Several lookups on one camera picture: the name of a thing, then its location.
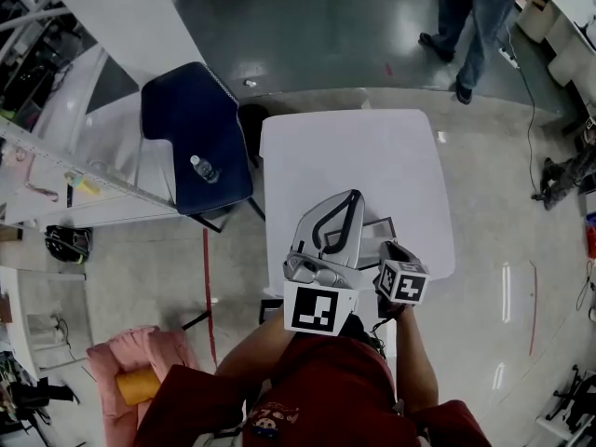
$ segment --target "floor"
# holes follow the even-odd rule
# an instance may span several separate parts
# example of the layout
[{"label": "floor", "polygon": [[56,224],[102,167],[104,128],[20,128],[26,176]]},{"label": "floor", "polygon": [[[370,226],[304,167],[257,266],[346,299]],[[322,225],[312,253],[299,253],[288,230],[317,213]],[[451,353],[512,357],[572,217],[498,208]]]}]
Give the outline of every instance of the floor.
[{"label": "floor", "polygon": [[[206,61],[245,101],[272,113],[419,108],[431,122],[450,202],[455,273],[432,282],[416,308],[440,399],[464,400],[495,447],[557,445],[535,424],[574,363],[592,367],[594,329],[587,301],[580,203],[569,196],[551,212],[530,200],[527,128],[530,98],[519,72],[494,55],[474,102],[446,92],[461,65],[438,61],[416,43],[436,25],[437,0],[174,0]],[[531,133],[535,178],[545,156],[570,154],[559,128],[573,116],[546,57],[508,26],[535,96]],[[507,33],[499,35],[504,42]],[[249,87],[246,79],[256,83]],[[112,61],[89,110],[137,90]],[[254,173],[256,199],[263,184]],[[176,329],[205,309],[203,228],[188,219],[98,228],[85,266],[93,342],[143,324]],[[256,327],[267,286],[264,224],[241,207],[220,235],[207,234],[216,358]],[[0,262],[60,269],[36,232],[0,244]],[[509,291],[503,276],[511,278]],[[187,332],[201,369],[215,368],[205,323]],[[77,367],[54,376],[81,406],[53,402],[54,445],[104,445],[93,380]]]},{"label": "floor", "polygon": [[[593,367],[594,326],[579,311],[586,248],[580,206],[569,196],[545,212],[529,195],[527,125],[532,109],[478,97],[469,107],[451,94],[423,89],[357,88],[278,94],[258,100],[273,113],[411,107],[423,110],[437,136],[450,202],[455,273],[430,285],[416,308],[440,384],[440,399],[461,399],[495,447],[554,446],[535,424],[574,363]],[[546,155],[568,155],[549,129],[556,115],[539,110],[532,131],[534,171]],[[263,203],[260,172],[256,198]],[[188,219],[98,228],[85,268],[93,341],[141,324],[180,327],[205,307],[204,232]],[[217,360],[256,326],[267,286],[264,224],[248,206],[222,234],[208,233]],[[10,266],[56,269],[41,236],[0,244]],[[510,289],[503,290],[505,270]],[[214,363],[205,323],[188,332],[201,369]],[[103,445],[101,409],[93,381],[66,368],[82,405],[52,402],[54,445]]]},{"label": "floor", "polygon": [[[445,65],[418,45],[437,30],[438,0],[174,0],[210,68],[239,98],[329,88],[447,90],[472,36],[471,20],[455,60]],[[512,42],[536,105],[575,113],[550,78],[543,50],[508,19]],[[503,29],[499,40],[508,48]],[[254,87],[245,85],[249,79]],[[115,63],[106,66],[90,109],[135,91]],[[531,104],[520,73],[494,50],[477,93]]]}]

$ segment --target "standing person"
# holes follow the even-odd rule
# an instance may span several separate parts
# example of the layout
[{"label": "standing person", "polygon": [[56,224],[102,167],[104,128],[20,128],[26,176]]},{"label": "standing person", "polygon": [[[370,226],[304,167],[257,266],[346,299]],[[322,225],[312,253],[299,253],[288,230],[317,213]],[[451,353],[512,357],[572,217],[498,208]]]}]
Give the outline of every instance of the standing person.
[{"label": "standing person", "polygon": [[[464,402],[439,405],[413,309],[400,307],[392,316],[395,383],[355,315],[333,337],[285,331],[279,309],[215,375],[172,366],[135,447],[490,447]],[[243,402],[255,388],[260,394],[247,401],[243,422]]]},{"label": "standing person", "polygon": [[454,58],[455,45],[464,29],[470,10],[474,21],[474,36],[464,66],[455,79],[455,94],[463,104],[472,101],[472,90],[484,73],[486,62],[515,0],[439,0],[439,32],[421,33],[420,44],[431,47],[445,61]]}]

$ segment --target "cable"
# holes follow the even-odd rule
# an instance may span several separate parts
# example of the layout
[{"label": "cable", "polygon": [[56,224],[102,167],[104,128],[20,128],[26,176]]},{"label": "cable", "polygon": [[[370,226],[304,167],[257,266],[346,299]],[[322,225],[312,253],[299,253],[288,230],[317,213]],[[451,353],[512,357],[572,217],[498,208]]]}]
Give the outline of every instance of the cable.
[{"label": "cable", "polygon": [[31,178],[31,168],[34,166],[35,154],[31,156],[31,161],[29,162],[29,166],[27,166],[27,172],[25,173],[25,182],[24,186],[32,192],[37,194],[41,194],[42,196],[46,196],[52,202],[58,202],[60,200],[60,196],[57,192],[53,190],[44,189],[43,187],[37,187],[29,182]]},{"label": "cable", "polygon": [[586,281],[584,282],[584,286],[581,287],[579,294],[576,300],[576,311],[581,309],[581,306],[584,304],[584,300],[586,299],[586,294],[588,294],[588,287],[594,291],[596,285],[592,281],[592,270],[594,269],[594,261],[588,260],[586,262]]},{"label": "cable", "polygon": [[511,48],[511,53],[513,53],[513,58],[518,63],[518,69],[520,70],[521,79],[523,79],[523,84],[525,85],[526,90],[528,91],[528,96],[530,96],[530,100],[532,101],[532,118],[530,119],[530,125],[528,126],[527,131],[527,138],[528,138],[528,146],[530,147],[530,165],[528,167],[528,171],[530,172],[530,181],[532,182],[532,187],[534,188],[534,193],[538,194],[538,190],[536,189],[536,184],[534,182],[534,174],[532,173],[532,159],[534,157],[533,149],[532,149],[532,139],[530,138],[530,131],[532,130],[532,125],[534,124],[534,117],[536,114],[536,103],[534,101],[534,95],[530,90],[530,85],[528,85],[528,81],[525,78],[525,74],[523,73],[522,66],[520,65],[520,61],[518,60],[518,56],[515,54],[515,48],[513,47],[513,43],[511,42],[511,32],[509,31],[509,27],[505,25],[505,29],[507,30],[507,35],[509,37],[509,47]]},{"label": "cable", "polygon": [[374,336],[374,339],[376,340],[377,344],[378,344],[378,348],[379,348],[379,354],[383,357],[383,359],[385,361],[387,361],[387,358],[385,356],[385,343],[383,342],[383,340],[381,338],[379,338],[379,336],[376,334],[376,331],[383,326],[385,323],[388,323],[389,321],[391,321],[392,319],[399,319],[401,316],[401,313],[403,313],[406,309],[407,305],[401,305],[397,311],[395,312],[395,314],[393,316],[391,316],[390,318],[385,318],[383,319],[383,321],[379,321],[378,323],[376,323],[371,330],[371,334],[372,336]]},{"label": "cable", "polygon": [[[65,319],[62,318],[58,318],[58,326],[60,327],[60,324],[64,323],[64,328],[66,329],[66,333],[64,334],[64,343],[66,343],[66,345],[68,346],[68,353],[71,355],[71,358],[73,359],[73,361],[76,361],[75,356],[73,355],[73,347],[71,346],[70,342],[68,341],[68,323],[66,322]],[[89,371],[87,371],[87,369],[85,368],[85,366],[81,366],[81,369],[83,371],[85,371],[85,373],[87,373],[87,375],[93,379],[93,381],[95,381],[97,383],[97,379],[95,379],[91,373]]]}]

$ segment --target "black bag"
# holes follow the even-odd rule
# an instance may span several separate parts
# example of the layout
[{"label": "black bag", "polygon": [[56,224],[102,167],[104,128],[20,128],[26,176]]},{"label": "black bag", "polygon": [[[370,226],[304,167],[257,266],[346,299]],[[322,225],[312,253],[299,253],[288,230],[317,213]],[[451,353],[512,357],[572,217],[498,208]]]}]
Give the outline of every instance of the black bag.
[{"label": "black bag", "polygon": [[46,247],[61,262],[83,264],[91,252],[91,229],[48,225]]}]

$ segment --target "black and white marker cube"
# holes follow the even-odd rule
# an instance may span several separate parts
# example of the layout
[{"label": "black and white marker cube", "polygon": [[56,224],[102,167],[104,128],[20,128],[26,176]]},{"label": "black and white marker cube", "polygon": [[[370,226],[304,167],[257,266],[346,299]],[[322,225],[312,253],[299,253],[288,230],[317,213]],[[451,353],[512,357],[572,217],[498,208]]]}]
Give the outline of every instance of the black and white marker cube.
[{"label": "black and white marker cube", "polygon": [[286,330],[337,336],[354,310],[358,292],[286,280],[283,297]]},{"label": "black and white marker cube", "polygon": [[377,280],[377,290],[389,301],[419,305],[430,274],[422,264],[385,260]]}]

